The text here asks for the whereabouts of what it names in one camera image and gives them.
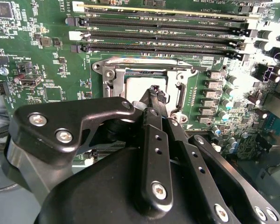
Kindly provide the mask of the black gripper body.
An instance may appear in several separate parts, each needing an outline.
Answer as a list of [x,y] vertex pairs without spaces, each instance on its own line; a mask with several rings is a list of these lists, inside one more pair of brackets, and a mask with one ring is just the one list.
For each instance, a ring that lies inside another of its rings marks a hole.
[[181,166],[171,162],[174,203],[160,219],[139,213],[142,154],[119,150],[74,174],[49,193],[38,215],[41,224],[195,224]]

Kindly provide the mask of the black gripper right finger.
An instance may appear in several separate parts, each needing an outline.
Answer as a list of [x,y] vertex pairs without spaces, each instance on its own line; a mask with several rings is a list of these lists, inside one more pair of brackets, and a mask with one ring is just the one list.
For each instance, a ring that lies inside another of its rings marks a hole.
[[178,158],[194,195],[202,224],[280,224],[277,210],[202,136],[188,137],[181,125],[167,117],[166,97],[155,94],[164,118],[171,153]]

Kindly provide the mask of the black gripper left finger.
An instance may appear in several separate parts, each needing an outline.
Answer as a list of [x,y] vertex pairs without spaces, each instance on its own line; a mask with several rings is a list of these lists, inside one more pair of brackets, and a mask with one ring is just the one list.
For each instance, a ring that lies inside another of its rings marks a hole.
[[121,97],[26,105],[9,128],[8,160],[43,203],[72,175],[77,154],[122,141],[142,150],[140,197],[151,205],[171,204],[168,136],[162,129],[166,95],[149,87],[139,102]]

